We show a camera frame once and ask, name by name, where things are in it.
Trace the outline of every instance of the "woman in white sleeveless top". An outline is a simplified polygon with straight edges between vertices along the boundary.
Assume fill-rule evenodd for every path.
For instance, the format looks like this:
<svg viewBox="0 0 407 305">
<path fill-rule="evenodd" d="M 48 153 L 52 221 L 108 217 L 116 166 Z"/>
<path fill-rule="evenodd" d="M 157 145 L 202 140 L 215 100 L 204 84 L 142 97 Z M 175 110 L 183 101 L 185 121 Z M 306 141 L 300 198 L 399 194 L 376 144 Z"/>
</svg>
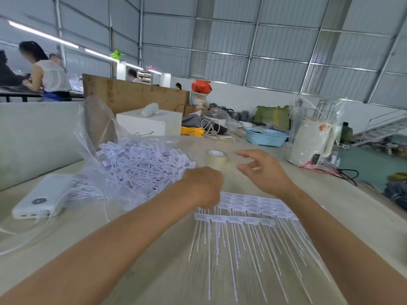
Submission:
<svg viewBox="0 0 407 305">
<path fill-rule="evenodd" d="M 33 82 L 25 80 L 23 85 L 35 92 L 40 91 L 42 86 L 44 101 L 71 101 L 71 85 L 64 69 L 49 60 L 41 46 L 34 41 L 21 42 L 18 47 L 23 57 L 33 64 Z"/>
</svg>

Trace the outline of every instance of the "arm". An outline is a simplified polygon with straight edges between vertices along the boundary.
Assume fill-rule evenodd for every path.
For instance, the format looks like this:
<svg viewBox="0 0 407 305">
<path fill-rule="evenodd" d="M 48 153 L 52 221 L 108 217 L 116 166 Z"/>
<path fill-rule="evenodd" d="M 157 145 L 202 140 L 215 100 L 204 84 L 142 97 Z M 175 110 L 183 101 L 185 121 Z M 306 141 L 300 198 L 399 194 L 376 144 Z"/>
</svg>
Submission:
<svg viewBox="0 0 407 305">
<path fill-rule="evenodd" d="M 254 159 L 237 169 L 297 215 L 349 305 L 406 304 L 407 280 L 299 189 L 277 159 L 262 150 L 236 153 Z"/>
<path fill-rule="evenodd" d="M 33 74 L 32 74 L 33 82 L 31 83 L 28 80 L 24 80 L 23 85 L 25 85 L 27 88 L 29 88 L 32 91 L 39 92 L 39 91 L 41 91 L 43 77 L 44 77 L 43 69 L 40 66 L 34 64 Z"/>
<path fill-rule="evenodd" d="M 216 205 L 222 184 L 219 171 L 186 170 L 181 181 L 99 228 L 6 292 L 0 304 L 102 303 L 162 233 L 197 207 Z"/>
</svg>

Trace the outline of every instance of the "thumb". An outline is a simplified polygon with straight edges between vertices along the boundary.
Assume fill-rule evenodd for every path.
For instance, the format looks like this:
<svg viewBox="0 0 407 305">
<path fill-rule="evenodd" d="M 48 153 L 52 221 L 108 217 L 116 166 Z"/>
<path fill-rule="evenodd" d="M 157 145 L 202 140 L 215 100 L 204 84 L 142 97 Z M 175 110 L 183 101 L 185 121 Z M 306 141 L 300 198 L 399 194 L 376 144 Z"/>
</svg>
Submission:
<svg viewBox="0 0 407 305">
<path fill-rule="evenodd" d="M 237 170 L 247 176 L 249 179 L 252 179 L 254 176 L 254 170 L 251 169 L 247 164 L 239 164 L 237 165 Z"/>
</svg>

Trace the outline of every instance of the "hand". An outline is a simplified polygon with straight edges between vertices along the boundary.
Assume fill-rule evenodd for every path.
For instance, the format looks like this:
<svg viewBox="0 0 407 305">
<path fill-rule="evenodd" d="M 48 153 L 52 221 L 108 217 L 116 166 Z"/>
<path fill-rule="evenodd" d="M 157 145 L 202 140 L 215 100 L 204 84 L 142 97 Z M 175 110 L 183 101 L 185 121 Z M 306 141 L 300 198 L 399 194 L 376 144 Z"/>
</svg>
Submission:
<svg viewBox="0 0 407 305">
<path fill-rule="evenodd" d="M 282 199 L 298 187 L 285 174 L 278 160 L 263 150 L 240 150 L 237 155 L 254 159 L 248 164 L 237 165 L 237 170 L 247 176 L 259 189 Z"/>
<path fill-rule="evenodd" d="M 220 171 L 209 167 L 186 169 L 181 182 L 191 189 L 196 207 L 209 209 L 219 203 L 223 185 Z"/>
<path fill-rule="evenodd" d="M 23 86 L 28 87 L 29 85 L 31 85 L 31 83 L 27 79 L 23 80 Z"/>
</svg>

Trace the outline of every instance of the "green fan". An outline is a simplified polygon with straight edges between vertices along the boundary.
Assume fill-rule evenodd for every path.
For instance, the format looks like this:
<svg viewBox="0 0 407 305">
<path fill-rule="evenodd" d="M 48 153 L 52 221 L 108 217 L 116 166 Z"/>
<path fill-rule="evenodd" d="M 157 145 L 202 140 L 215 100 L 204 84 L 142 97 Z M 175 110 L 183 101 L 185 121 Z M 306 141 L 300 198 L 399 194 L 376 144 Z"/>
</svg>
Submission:
<svg viewBox="0 0 407 305">
<path fill-rule="evenodd" d="M 111 54 L 111 57 L 113 59 L 116 59 L 117 61 L 120 61 L 120 56 L 121 56 L 121 53 L 120 53 L 119 49 L 115 49 L 114 52 Z"/>
</svg>

